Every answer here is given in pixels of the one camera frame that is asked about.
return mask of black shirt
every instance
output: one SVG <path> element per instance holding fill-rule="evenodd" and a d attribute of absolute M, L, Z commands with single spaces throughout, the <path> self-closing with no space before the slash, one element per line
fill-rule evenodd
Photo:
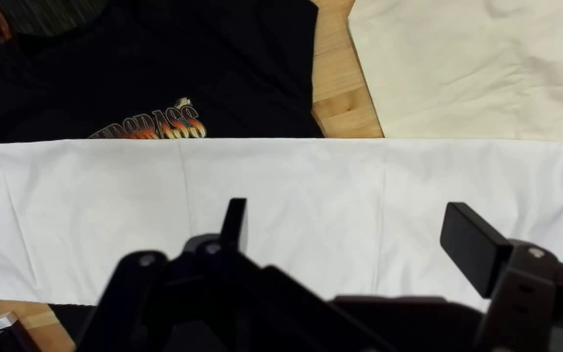
<path fill-rule="evenodd" d="M 0 48 L 0 142 L 320 136 L 308 0 L 112 0 Z"/>

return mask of wooden surface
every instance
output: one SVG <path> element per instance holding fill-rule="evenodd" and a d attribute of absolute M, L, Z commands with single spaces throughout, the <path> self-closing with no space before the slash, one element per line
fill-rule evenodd
<path fill-rule="evenodd" d="M 314 115 L 326 136 L 380 136 L 345 17 L 353 0 L 316 0 Z M 0 302 L 15 312 L 40 349 L 71 349 L 71 340 L 46 304 Z"/>
<path fill-rule="evenodd" d="M 382 136 L 347 33 L 353 0 L 314 0 L 314 115 L 326 136 Z"/>
<path fill-rule="evenodd" d="M 66 352 L 73 343 L 48 304 L 0 300 L 0 314 L 13 312 L 40 349 Z"/>

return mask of printed graphic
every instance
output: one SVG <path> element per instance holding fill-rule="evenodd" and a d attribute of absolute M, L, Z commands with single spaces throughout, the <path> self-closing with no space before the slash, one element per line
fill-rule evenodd
<path fill-rule="evenodd" d="M 202 138 L 204 126 L 199 121 L 197 109 L 187 97 L 181 97 L 175 105 L 154 109 L 150 113 L 138 113 L 122 119 L 122 122 L 111 122 L 89 138 Z"/>

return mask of white fabric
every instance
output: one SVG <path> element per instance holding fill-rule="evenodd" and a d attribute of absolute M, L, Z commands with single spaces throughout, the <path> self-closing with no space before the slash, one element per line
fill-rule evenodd
<path fill-rule="evenodd" d="M 563 140 L 563 1 L 355 0 L 386 136 Z"/>
<path fill-rule="evenodd" d="M 563 144 L 480 140 L 60 140 L 0 144 L 0 298 L 95 302 L 130 250 L 169 255 L 247 197 L 245 253 L 322 297 L 482 306 L 437 244 L 466 201 L 563 257 Z"/>

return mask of black plastic part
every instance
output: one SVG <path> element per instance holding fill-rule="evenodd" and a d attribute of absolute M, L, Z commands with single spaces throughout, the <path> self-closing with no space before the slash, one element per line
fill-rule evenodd
<path fill-rule="evenodd" d="M 464 203 L 447 203 L 439 244 L 478 295 L 490 297 L 511 244 Z"/>
<path fill-rule="evenodd" d="M 48 304 L 71 340 L 79 338 L 81 328 L 93 312 L 93 304 Z"/>
<path fill-rule="evenodd" d="M 476 336 L 474 352 L 494 347 L 543 352 L 554 310 L 554 285 L 535 275 L 505 269 Z"/>
<path fill-rule="evenodd" d="M 189 275 L 171 275 L 152 298 L 148 322 L 156 326 L 150 330 L 159 330 L 156 336 L 161 336 L 167 332 L 165 326 L 171 326 L 171 336 L 159 340 L 177 343 L 173 334 L 183 336 L 189 330 L 191 349 L 202 347 L 210 336 L 220 349 L 392 349 L 283 271 L 259 269 L 224 246 L 208 252 L 208 244 L 212 242 L 200 244 L 202 248 L 189 257 Z"/>
<path fill-rule="evenodd" d="M 245 210 L 243 197 L 232 197 L 228 201 L 218 240 L 224 246 L 224 250 L 238 250 L 243 210 Z"/>
<path fill-rule="evenodd" d="M 441 297 L 347 295 L 331 304 L 404 352 L 468 352 L 482 318 L 478 310 Z"/>
<path fill-rule="evenodd" d="M 112 271 L 77 349 L 150 349 L 140 324 L 144 304 L 165 271 L 161 252 L 132 252 Z"/>

